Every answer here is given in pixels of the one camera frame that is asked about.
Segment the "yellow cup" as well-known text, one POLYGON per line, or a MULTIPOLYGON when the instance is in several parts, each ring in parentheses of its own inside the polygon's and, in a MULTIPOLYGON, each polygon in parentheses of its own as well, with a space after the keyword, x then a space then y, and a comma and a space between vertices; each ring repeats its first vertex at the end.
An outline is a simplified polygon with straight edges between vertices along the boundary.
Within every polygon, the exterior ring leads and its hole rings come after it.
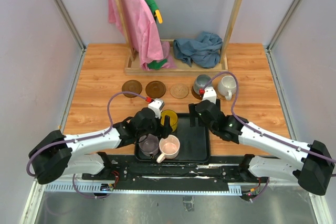
POLYGON ((168 116, 170 118, 170 127, 172 128, 172 132, 175 132, 178 124, 178 116, 173 110, 164 110, 161 112, 161 125, 163 126, 165 123, 165 117, 168 116))

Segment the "pink mug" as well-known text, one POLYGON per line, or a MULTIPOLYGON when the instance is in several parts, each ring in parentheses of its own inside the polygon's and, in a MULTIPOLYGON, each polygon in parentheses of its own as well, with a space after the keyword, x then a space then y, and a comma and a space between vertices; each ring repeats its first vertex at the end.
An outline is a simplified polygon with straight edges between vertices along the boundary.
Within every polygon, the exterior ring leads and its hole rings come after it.
POLYGON ((180 141, 174 135, 162 138, 159 141, 160 155, 156 159, 157 163, 163 162, 165 159, 174 159, 178 156, 180 150, 180 141))

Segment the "purple cup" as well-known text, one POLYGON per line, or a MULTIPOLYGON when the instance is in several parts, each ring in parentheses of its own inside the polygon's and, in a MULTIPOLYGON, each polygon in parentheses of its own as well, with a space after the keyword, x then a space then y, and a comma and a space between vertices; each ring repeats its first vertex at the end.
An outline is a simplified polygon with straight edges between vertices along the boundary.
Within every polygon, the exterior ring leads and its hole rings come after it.
POLYGON ((159 139, 152 134, 148 134, 140 137, 138 146, 145 156, 154 159, 159 152, 159 139))

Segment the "grey mug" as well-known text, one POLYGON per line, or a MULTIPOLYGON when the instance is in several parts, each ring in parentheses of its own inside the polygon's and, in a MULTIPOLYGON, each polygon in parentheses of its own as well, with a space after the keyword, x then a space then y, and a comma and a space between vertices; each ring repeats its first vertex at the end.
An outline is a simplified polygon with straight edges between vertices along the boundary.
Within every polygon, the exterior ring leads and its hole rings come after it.
POLYGON ((211 77, 206 75, 206 74, 201 74, 199 75, 195 81, 194 81, 194 84, 193 84, 193 90, 196 94, 200 94, 199 90, 200 89, 203 89, 204 86, 210 81, 211 77))

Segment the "white cup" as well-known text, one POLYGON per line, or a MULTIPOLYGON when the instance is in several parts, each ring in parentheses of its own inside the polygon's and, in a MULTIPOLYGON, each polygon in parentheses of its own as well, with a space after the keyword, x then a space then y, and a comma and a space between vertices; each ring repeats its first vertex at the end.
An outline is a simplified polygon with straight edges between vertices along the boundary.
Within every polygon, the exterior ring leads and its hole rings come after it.
POLYGON ((231 100, 236 93, 237 84, 232 76, 224 76, 217 85, 219 94, 226 100, 231 100))

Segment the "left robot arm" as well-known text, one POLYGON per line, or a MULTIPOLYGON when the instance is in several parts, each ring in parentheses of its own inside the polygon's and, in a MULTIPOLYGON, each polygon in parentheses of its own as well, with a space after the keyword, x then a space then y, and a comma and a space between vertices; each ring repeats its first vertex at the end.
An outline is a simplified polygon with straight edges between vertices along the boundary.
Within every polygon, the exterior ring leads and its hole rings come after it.
POLYGON ((170 118, 161 121, 161 111, 143 108, 135 116, 96 132, 64 135, 60 130, 50 132, 28 154, 27 173, 41 185, 69 174, 93 174, 100 179, 112 175, 112 166, 98 154, 141 141, 141 137, 167 137, 173 129, 170 118))

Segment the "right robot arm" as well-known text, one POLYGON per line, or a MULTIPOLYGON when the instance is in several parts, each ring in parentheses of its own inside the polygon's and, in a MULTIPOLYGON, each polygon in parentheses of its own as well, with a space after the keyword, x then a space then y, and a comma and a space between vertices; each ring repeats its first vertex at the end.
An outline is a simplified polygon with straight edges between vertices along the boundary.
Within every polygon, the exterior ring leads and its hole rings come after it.
POLYGON ((235 114, 225 115, 218 104, 209 100, 188 107, 193 119, 198 119, 222 140, 251 146, 272 155, 271 158, 245 155, 238 168, 238 177, 242 181, 273 177, 296 181, 301 188, 315 195, 326 194, 335 160, 324 143, 315 140, 309 144, 279 136, 235 114))

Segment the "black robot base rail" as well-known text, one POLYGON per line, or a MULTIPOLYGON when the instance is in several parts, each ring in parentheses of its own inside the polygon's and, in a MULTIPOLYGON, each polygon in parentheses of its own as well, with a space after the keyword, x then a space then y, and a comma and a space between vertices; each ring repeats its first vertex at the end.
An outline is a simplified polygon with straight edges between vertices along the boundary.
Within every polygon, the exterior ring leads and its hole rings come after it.
POLYGON ((139 161, 131 155, 109 155, 111 165, 98 174, 76 173, 77 179, 102 183, 98 196, 107 193, 108 182, 117 180, 119 190, 158 192, 206 193, 228 191, 230 183, 249 187, 266 183, 267 178, 243 175, 239 168, 242 157, 211 156, 204 164, 181 161, 156 163, 139 161))

